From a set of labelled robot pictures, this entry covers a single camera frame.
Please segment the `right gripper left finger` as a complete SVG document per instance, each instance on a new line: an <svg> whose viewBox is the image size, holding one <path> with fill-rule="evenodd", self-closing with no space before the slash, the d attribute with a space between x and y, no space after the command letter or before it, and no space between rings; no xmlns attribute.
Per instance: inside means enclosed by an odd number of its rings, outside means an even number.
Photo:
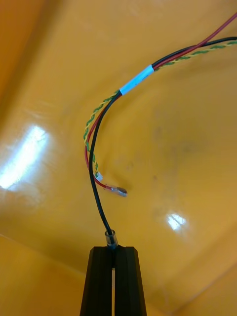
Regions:
<svg viewBox="0 0 237 316"><path fill-rule="evenodd" d="M107 246L95 246L89 253L81 316L112 315L112 269L114 250Z"/></svg>

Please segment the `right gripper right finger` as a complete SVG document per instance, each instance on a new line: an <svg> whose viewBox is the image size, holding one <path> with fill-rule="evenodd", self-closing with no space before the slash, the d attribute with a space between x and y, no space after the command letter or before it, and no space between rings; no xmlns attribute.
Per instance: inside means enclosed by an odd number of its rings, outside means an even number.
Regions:
<svg viewBox="0 0 237 316"><path fill-rule="evenodd" d="M115 250L115 315L147 315L138 251L134 247L119 245Z"/></svg>

